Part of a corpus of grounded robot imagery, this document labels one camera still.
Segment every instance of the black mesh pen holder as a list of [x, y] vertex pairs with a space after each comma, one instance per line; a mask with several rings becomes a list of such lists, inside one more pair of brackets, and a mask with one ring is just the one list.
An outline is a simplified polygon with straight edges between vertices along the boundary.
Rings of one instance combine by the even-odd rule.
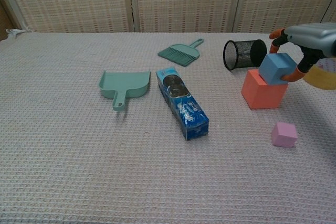
[[229, 40], [223, 49], [223, 61], [228, 70], [259, 67], [267, 54], [261, 39], [248, 41]]

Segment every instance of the blue box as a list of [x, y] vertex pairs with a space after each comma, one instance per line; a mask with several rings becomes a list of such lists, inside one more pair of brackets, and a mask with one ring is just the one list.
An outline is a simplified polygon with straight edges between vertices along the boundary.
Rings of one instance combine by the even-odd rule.
[[292, 73], [296, 68], [295, 61], [286, 53], [266, 54], [259, 67], [259, 74], [268, 85], [287, 84], [281, 77]]
[[174, 67], [156, 72], [164, 99], [178, 119], [186, 140], [208, 134], [209, 119]]

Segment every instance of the robotic arm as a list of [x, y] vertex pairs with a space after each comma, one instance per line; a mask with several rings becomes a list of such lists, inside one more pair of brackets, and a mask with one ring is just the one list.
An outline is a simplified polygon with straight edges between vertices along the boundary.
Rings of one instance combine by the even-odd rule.
[[283, 76], [284, 81], [301, 79], [319, 59], [336, 57], [336, 23], [310, 23], [275, 30], [270, 53], [277, 53], [280, 46], [292, 42], [303, 52], [303, 59], [295, 71]]

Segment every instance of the blue foam block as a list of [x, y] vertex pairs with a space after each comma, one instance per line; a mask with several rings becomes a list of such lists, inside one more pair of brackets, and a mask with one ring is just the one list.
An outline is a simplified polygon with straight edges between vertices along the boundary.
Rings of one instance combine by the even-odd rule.
[[266, 54], [259, 67], [259, 74], [268, 85], [286, 84], [281, 77], [292, 73], [296, 68], [295, 61], [286, 53]]

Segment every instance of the pink foam cube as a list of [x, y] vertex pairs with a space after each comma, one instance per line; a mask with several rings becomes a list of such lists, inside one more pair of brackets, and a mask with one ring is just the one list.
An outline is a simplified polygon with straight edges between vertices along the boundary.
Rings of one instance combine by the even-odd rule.
[[291, 148], [295, 146], [298, 134], [294, 124], [278, 122], [272, 130], [272, 144]]

